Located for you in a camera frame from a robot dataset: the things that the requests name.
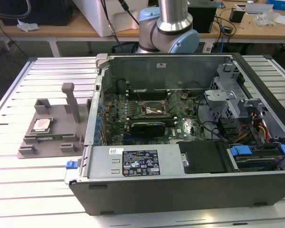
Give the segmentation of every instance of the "blue tab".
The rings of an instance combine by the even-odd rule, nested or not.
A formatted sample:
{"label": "blue tab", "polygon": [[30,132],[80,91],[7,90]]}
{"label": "blue tab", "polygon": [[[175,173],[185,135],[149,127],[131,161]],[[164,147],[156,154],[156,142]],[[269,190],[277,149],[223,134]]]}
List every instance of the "blue tab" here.
{"label": "blue tab", "polygon": [[282,152],[285,154],[285,145],[284,145],[284,144],[282,144],[282,145],[280,146],[280,149],[281,149]]}
{"label": "blue tab", "polygon": [[230,149],[231,153],[233,156],[238,156],[238,155],[252,155],[251,149],[249,148],[249,146],[244,146],[244,145],[240,145],[240,146],[233,146]]}
{"label": "blue tab", "polygon": [[78,161],[68,161],[66,163],[67,170],[76,170],[77,169]]}
{"label": "blue tab", "polygon": [[139,21],[151,20],[161,16],[159,7],[149,7],[143,9],[139,14]]}

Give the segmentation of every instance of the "barcode label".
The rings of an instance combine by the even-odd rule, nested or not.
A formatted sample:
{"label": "barcode label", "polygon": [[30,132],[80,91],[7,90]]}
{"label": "barcode label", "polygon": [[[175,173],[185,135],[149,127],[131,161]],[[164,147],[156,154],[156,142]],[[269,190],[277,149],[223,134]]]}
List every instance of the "barcode label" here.
{"label": "barcode label", "polygon": [[110,148],[109,154],[123,154],[123,148]]}

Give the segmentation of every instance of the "black box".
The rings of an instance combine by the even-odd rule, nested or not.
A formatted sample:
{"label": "black box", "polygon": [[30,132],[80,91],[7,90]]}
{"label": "black box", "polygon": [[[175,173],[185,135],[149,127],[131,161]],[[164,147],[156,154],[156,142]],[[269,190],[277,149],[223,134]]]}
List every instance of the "black box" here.
{"label": "black box", "polygon": [[244,10],[232,9],[230,17],[229,17],[230,22],[241,23],[244,13],[245,13]]}
{"label": "black box", "polygon": [[[65,26],[69,23],[73,9],[72,0],[30,0],[32,11],[27,18],[20,19],[25,23],[38,25]],[[21,15],[27,12],[26,0],[0,0],[0,13]],[[17,25],[16,19],[1,18],[4,25]]]}
{"label": "black box", "polygon": [[193,17],[193,29],[198,33],[210,33],[216,5],[209,0],[188,0],[188,13]]}

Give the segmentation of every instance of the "sticker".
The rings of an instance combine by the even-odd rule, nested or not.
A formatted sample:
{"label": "sticker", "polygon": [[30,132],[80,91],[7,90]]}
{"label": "sticker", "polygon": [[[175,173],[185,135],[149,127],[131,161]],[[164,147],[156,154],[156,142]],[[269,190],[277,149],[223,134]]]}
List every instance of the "sticker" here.
{"label": "sticker", "polygon": [[157,150],[123,152],[123,176],[151,176],[160,174]]}
{"label": "sticker", "polygon": [[156,68],[166,68],[166,63],[158,63],[156,64]]}
{"label": "sticker", "polygon": [[124,149],[123,148],[110,148],[109,154],[123,154]]}
{"label": "sticker", "polygon": [[43,141],[43,140],[53,140],[52,137],[45,137],[45,138],[37,138],[38,141]]}

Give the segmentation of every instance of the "blue latch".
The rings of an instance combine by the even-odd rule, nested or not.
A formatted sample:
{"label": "blue latch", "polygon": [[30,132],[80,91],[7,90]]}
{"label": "blue latch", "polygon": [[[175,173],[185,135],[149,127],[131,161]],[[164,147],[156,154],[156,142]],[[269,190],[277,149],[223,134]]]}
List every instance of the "blue latch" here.
{"label": "blue latch", "polygon": [[282,145],[280,146],[280,149],[281,149],[281,151],[285,154],[285,145],[284,145],[284,144],[282,144]]}
{"label": "blue latch", "polygon": [[75,170],[78,168],[77,165],[78,165],[78,161],[68,161],[66,163],[66,169],[67,170]]}
{"label": "blue latch", "polygon": [[233,146],[231,149],[231,153],[233,156],[238,156],[238,155],[252,155],[251,149],[249,146]]}

